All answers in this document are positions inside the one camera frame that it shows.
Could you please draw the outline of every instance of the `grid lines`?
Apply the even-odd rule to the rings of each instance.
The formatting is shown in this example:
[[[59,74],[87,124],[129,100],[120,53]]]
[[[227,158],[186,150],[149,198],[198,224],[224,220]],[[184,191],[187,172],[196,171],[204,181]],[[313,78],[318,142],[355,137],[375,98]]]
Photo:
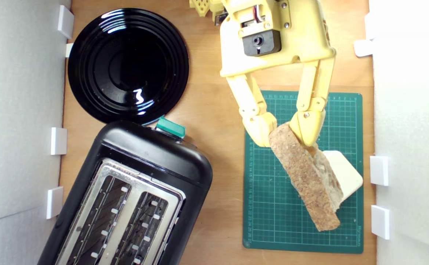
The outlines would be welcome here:
[[[262,91],[278,124],[296,112],[298,92]],[[356,93],[330,93],[326,119],[317,140],[321,150],[338,150],[363,175],[362,98]],[[363,188],[345,200],[339,228],[317,231],[297,191],[270,148],[245,134],[245,199],[243,244],[246,248],[363,252]]]

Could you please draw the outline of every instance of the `black plate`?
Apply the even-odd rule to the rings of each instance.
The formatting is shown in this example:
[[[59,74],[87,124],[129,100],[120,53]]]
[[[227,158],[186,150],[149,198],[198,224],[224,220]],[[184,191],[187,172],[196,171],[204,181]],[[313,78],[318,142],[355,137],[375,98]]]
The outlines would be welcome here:
[[[75,39],[68,59],[75,98],[104,123],[156,121],[177,104],[188,75],[188,52],[178,30],[138,8],[95,18]]]

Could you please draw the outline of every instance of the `black toaster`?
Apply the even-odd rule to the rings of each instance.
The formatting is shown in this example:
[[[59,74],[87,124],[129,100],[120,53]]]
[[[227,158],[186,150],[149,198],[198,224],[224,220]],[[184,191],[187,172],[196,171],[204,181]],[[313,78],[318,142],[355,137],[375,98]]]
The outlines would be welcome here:
[[[211,180],[209,161],[181,137],[159,126],[109,123],[38,264],[177,264]]]

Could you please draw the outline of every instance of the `whole wheat bread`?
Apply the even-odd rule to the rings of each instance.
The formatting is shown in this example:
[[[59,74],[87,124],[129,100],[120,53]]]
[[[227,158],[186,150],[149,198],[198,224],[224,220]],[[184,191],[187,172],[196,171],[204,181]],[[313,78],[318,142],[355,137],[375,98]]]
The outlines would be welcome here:
[[[288,123],[269,135],[270,146],[291,178],[312,221],[319,231],[340,225],[335,212],[344,194],[324,154],[313,146],[309,151],[299,143]]]

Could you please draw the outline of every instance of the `wooden surface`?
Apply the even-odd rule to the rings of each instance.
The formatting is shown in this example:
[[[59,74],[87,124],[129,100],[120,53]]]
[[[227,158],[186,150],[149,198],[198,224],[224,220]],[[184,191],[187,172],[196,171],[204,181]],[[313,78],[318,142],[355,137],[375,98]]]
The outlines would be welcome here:
[[[213,183],[184,252],[181,265],[255,264],[376,264],[376,237],[370,228],[370,205],[375,191],[369,181],[373,143],[373,75],[370,57],[354,55],[354,40],[363,39],[367,0],[322,0],[331,44],[338,56],[331,92],[363,95],[364,131],[364,252],[361,255],[248,250],[242,246],[243,126],[226,80],[219,77],[219,28],[211,14],[198,17],[188,0],[73,0],[74,37],[93,18],[113,9],[139,7],[159,13],[180,30],[190,56],[190,76],[184,96],[166,115],[186,126],[187,134],[213,167]],[[301,66],[276,67],[254,76],[262,89],[296,90]],[[78,105],[66,80],[63,126],[68,129],[68,153],[61,162],[64,197],[103,124]]]

